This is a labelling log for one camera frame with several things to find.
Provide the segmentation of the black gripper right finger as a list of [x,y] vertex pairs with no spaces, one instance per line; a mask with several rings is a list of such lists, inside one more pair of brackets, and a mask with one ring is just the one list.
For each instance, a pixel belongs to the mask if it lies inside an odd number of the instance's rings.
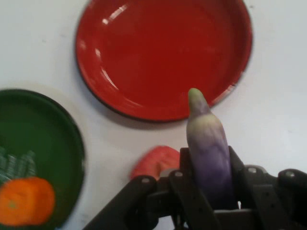
[[270,175],[263,167],[245,165],[229,148],[235,196],[243,208],[252,209],[263,230],[307,228],[307,174],[285,169]]

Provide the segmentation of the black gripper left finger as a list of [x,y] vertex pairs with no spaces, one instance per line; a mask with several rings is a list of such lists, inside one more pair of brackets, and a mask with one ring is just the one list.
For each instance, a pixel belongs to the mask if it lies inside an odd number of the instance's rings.
[[86,230],[153,230],[170,216],[176,230],[220,230],[209,202],[192,179],[189,150],[180,151],[180,168],[159,180],[137,176],[85,226]]

